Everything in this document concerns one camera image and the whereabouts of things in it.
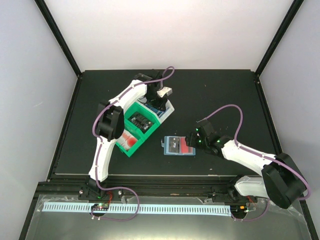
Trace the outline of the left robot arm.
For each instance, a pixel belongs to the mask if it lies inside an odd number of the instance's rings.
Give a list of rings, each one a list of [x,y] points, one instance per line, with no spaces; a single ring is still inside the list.
[[[165,76],[167,69],[172,69],[168,76]],[[133,192],[128,187],[107,187],[102,184],[109,175],[109,164],[113,149],[117,140],[125,130],[125,113],[139,99],[146,99],[146,103],[162,112],[166,111],[169,102],[167,96],[172,93],[172,89],[161,93],[165,88],[163,81],[170,78],[175,68],[169,66],[162,73],[155,72],[149,76],[139,73],[129,83],[129,85],[117,96],[111,98],[106,103],[100,105],[100,112],[92,126],[92,135],[96,137],[97,146],[94,160],[89,171],[89,176],[94,183],[89,189],[89,193],[97,200],[103,199],[107,192],[113,190],[127,190]]]

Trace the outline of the white bin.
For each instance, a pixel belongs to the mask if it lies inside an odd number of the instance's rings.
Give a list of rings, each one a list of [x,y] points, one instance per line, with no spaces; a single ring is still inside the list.
[[[165,111],[158,110],[148,105],[146,102],[141,102],[139,100],[137,100],[136,102],[143,108],[151,112],[153,115],[155,115],[160,124],[162,124],[175,111],[175,108],[169,100],[165,104]]]

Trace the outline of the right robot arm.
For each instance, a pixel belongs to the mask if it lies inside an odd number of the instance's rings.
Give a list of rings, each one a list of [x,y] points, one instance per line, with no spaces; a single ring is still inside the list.
[[[234,202],[254,196],[268,198],[287,209],[308,190],[307,181],[288,154],[261,152],[227,135],[220,136],[206,119],[195,125],[185,141],[189,147],[233,161],[258,174],[257,177],[241,176],[228,187],[228,198]]]

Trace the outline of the green bin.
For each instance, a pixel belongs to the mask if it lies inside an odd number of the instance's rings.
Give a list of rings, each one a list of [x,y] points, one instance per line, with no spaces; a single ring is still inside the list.
[[[148,139],[160,125],[154,112],[137,102],[134,102],[124,114],[125,130],[138,140]]]
[[[131,157],[137,149],[144,143],[145,136],[136,127],[126,126],[116,145],[127,157]]]

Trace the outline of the green front bin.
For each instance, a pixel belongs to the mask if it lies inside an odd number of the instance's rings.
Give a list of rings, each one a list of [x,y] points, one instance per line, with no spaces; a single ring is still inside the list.
[[[137,149],[144,143],[145,136],[136,127],[126,126],[116,145],[127,157],[131,157]]]

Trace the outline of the blue card holder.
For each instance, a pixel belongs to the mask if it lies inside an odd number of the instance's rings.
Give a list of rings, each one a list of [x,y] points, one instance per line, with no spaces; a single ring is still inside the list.
[[[195,156],[196,149],[187,146],[185,136],[165,136],[161,141],[165,156]]]

